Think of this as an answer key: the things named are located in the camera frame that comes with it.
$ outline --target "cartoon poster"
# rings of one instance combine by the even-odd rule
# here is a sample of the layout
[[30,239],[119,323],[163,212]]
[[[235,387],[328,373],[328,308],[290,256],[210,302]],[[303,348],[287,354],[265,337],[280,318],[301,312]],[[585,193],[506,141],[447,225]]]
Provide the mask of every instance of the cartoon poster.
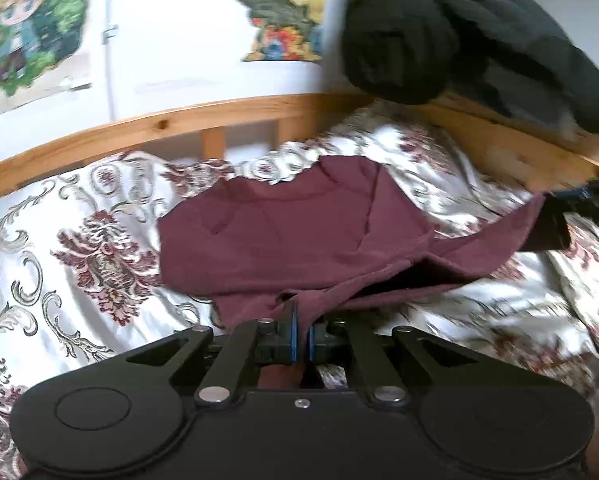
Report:
[[245,61],[322,59],[324,0],[238,0],[257,27]]
[[86,84],[88,0],[0,0],[0,114]]

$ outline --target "wooden bed rail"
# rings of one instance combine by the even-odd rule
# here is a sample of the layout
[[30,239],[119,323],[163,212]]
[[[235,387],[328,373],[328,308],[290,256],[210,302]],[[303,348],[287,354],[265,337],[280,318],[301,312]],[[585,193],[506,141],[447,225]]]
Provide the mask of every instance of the wooden bed rail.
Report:
[[[0,196],[42,177],[74,170],[111,153],[168,137],[199,132],[204,158],[223,158],[226,126],[276,121],[276,142],[316,136],[370,103],[361,94],[296,94],[195,105],[104,124],[53,140],[0,162]],[[476,167],[532,190],[579,186],[599,176],[599,162],[493,120],[439,104],[412,107],[443,127]]]

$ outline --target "anime character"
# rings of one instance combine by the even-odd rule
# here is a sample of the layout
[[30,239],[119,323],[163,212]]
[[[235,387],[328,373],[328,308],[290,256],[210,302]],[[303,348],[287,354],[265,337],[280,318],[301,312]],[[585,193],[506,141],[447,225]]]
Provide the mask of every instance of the anime character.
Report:
[[0,0],[0,80],[21,78],[26,62],[39,50],[39,37],[30,17],[44,0]]
[[324,0],[238,0],[258,27],[245,61],[318,61]]

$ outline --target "circular cover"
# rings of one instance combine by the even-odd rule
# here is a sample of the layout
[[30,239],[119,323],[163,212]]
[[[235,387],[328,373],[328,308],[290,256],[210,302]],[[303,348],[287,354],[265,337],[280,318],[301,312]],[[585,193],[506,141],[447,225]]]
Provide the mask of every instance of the circular cover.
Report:
[[529,474],[563,465],[589,443],[595,425],[568,386],[452,386],[423,397],[420,422],[437,446],[467,465]]
[[152,457],[182,422],[182,401],[168,384],[50,380],[15,404],[10,430],[31,463],[67,473],[102,473]]

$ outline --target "patterned fabric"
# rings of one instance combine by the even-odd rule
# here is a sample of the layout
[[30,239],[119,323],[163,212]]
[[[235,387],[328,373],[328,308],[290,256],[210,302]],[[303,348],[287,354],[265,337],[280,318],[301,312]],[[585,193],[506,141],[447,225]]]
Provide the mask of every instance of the patterned fabric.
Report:
[[[387,165],[439,237],[476,232],[530,196],[475,172],[443,131],[377,102],[326,137],[237,167],[126,153],[1,198],[0,479],[24,471],[8,424],[26,388],[194,324],[222,332],[211,301],[160,286],[158,217],[220,178],[274,184],[329,153]],[[479,282],[363,315],[379,333],[411,324],[599,395],[599,228],[569,222],[564,253],[517,253]],[[345,384],[339,368],[322,375],[329,387]]]

